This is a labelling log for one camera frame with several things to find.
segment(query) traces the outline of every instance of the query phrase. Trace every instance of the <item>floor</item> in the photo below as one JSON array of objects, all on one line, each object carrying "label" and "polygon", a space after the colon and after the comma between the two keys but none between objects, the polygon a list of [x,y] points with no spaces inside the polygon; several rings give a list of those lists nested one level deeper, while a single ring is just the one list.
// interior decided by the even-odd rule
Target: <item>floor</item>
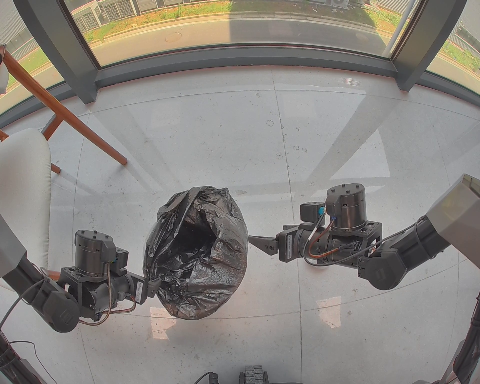
[{"label": "floor", "polygon": [[[72,236],[97,229],[142,273],[158,208],[197,185],[228,187],[253,235],[299,222],[299,205],[361,182],[384,235],[413,223],[462,173],[480,177],[480,109],[390,78],[297,67],[161,75],[65,102],[128,158],[123,167],[63,123],[50,139],[50,269],[73,265]],[[42,110],[7,127],[40,128]],[[54,333],[20,303],[4,327],[37,344],[58,383],[237,383],[261,364],[271,382],[410,384],[439,379],[464,338],[480,271],[453,247],[378,291],[341,266],[282,264],[254,247],[237,292],[199,321],[157,298],[102,326]],[[1,308],[15,295],[0,291]],[[30,345],[17,350],[43,372]],[[46,382],[52,383],[43,374]]]}]

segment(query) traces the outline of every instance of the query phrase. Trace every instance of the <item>gray metal column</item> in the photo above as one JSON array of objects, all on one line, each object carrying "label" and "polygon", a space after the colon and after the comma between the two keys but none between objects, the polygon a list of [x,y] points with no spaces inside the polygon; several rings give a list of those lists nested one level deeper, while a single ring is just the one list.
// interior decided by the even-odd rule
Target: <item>gray metal column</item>
[{"label": "gray metal column", "polygon": [[57,0],[13,2],[28,30],[72,91],[85,104],[95,101],[99,65],[86,42],[77,37],[80,32],[76,25],[71,25],[70,14],[65,14],[66,6],[60,6]]},{"label": "gray metal column", "polygon": [[392,60],[396,82],[409,91],[435,58],[455,27],[467,0],[424,0],[398,43]]}]

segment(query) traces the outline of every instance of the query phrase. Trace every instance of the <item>plastic bag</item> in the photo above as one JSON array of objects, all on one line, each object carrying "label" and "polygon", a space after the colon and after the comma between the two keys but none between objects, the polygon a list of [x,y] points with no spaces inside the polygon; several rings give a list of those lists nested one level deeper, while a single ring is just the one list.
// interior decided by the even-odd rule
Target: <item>plastic bag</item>
[{"label": "plastic bag", "polygon": [[247,227],[228,189],[195,187],[158,210],[146,241],[144,275],[162,280],[157,296],[171,315],[202,319],[240,285],[247,249]]}]

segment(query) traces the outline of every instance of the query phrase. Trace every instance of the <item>white cable label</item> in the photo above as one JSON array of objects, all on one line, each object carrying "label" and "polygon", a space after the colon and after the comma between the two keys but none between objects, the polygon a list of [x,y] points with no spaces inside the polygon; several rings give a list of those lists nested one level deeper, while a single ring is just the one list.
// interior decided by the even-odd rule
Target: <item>white cable label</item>
[{"label": "white cable label", "polygon": [[287,259],[292,258],[292,235],[287,236]]},{"label": "white cable label", "polygon": [[140,300],[142,299],[142,289],[144,288],[144,284],[139,281],[137,283],[137,293],[135,295],[135,301],[140,304]]}]

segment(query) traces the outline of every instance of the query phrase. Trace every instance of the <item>asphalt road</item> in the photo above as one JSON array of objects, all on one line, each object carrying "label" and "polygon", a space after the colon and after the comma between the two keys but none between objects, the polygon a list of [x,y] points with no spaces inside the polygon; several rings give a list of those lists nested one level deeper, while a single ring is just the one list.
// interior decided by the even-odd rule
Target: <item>asphalt road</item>
[{"label": "asphalt road", "polygon": [[[388,42],[387,37],[380,36],[375,32],[311,21],[269,18],[194,20],[190,24],[178,22],[161,29],[134,31],[128,36],[123,35],[122,38],[94,47],[93,52],[100,64],[107,65],[165,50],[210,44],[301,43],[381,55]],[[440,73],[480,94],[480,81],[469,72],[446,60],[435,58],[429,70]],[[60,74],[53,67],[37,74],[35,78],[43,86],[56,84],[62,80]],[[0,98],[0,113],[28,96],[30,93],[21,86],[11,90]]]}]

